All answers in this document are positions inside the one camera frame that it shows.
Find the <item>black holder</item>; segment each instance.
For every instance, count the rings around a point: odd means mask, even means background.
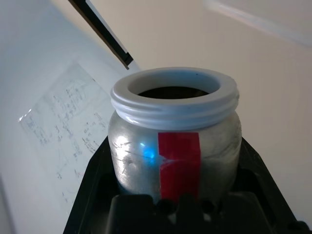
[[[237,177],[217,206],[119,195],[108,138],[91,158],[64,234],[312,234],[297,221],[260,155],[242,140]]]

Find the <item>jar rim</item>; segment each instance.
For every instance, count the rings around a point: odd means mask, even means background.
[[[196,88],[208,95],[182,99],[139,96],[160,87]],[[112,105],[125,121],[145,128],[182,131],[216,124],[235,111],[236,82],[219,72],[170,67],[138,72],[119,80],[111,90]]]

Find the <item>paper sheet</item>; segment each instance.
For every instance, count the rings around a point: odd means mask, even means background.
[[[107,93],[75,63],[19,119],[68,214],[113,111]]]

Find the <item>jar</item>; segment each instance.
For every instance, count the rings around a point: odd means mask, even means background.
[[[199,68],[160,68],[119,80],[108,139],[126,194],[218,202],[235,181],[241,125],[236,82]]]

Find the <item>red label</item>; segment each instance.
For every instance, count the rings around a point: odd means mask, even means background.
[[[198,133],[158,133],[161,198],[178,202],[182,194],[198,197],[200,145]]]

